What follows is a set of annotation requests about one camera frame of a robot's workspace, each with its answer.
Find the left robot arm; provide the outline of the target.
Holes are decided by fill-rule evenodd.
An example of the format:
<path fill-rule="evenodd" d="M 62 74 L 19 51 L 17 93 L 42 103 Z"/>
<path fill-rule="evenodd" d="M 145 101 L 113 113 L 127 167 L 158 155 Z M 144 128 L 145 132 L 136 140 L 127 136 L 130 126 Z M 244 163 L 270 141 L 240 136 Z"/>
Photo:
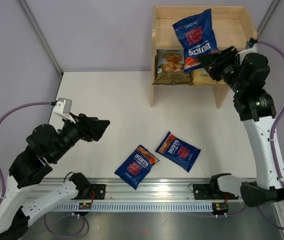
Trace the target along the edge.
<path fill-rule="evenodd" d="M 57 164 L 80 140 L 99 141 L 111 123 L 83 113 L 73 118 L 74 121 L 65 120 L 59 130 L 50 124 L 39 125 L 26 138 L 27 147 L 9 168 L 5 194 L 0 197 L 0 240 L 19 239 L 54 207 L 67 200 L 85 199 L 90 194 L 91 183 L 78 172 L 47 195 L 25 203 L 31 191 L 53 170 L 52 164 Z"/>

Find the yellow kettle chips bag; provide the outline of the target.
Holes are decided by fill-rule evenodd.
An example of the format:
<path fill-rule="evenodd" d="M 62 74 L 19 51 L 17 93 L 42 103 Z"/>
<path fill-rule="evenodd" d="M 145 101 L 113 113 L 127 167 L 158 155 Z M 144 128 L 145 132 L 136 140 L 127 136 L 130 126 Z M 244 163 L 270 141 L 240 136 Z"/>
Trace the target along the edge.
<path fill-rule="evenodd" d="M 194 85 L 226 85 L 224 80 L 213 80 L 204 68 L 199 68 L 191 73 L 192 82 Z"/>

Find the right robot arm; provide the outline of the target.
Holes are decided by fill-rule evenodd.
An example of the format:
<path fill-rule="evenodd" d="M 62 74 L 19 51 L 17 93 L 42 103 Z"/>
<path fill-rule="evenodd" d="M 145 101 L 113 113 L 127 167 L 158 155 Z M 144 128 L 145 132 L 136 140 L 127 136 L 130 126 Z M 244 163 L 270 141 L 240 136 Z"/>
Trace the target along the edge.
<path fill-rule="evenodd" d="M 210 195 L 221 198 L 232 193 L 250 208 L 284 200 L 284 162 L 274 126 L 277 112 L 273 98 L 264 90 L 270 73 L 267 57 L 256 46 L 243 51 L 231 46 L 197 58 L 213 80 L 223 80 L 234 92 L 233 105 L 246 129 L 256 168 L 255 181 L 230 173 L 213 176 Z"/>

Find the light blue cassava chips bag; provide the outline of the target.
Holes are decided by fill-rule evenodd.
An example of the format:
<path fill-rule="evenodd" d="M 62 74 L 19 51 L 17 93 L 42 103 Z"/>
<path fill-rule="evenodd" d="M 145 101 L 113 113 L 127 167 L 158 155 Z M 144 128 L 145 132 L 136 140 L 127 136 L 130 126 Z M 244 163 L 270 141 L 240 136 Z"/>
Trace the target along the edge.
<path fill-rule="evenodd" d="M 156 68 L 153 85 L 191 85 L 191 75 L 185 73 L 184 51 L 181 49 L 156 50 Z"/>

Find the blue Burts bag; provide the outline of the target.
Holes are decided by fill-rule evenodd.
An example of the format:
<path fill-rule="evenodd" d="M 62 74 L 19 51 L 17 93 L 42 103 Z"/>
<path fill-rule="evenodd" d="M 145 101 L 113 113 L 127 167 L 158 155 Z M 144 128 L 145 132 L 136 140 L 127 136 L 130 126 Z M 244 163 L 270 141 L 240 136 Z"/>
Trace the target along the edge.
<path fill-rule="evenodd" d="M 144 146 L 139 145 L 114 172 L 134 190 L 160 160 Z"/>
<path fill-rule="evenodd" d="M 179 165 L 188 173 L 201 153 L 201 149 L 167 132 L 155 152 Z"/>
<path fill-rule="evenodd" d="M 173 29 L 184 51 L 184 72 L 202 67 L 199 55 L 219 52 L 212 23 L 212 10 L 188 16 L 174 23 Z"/>

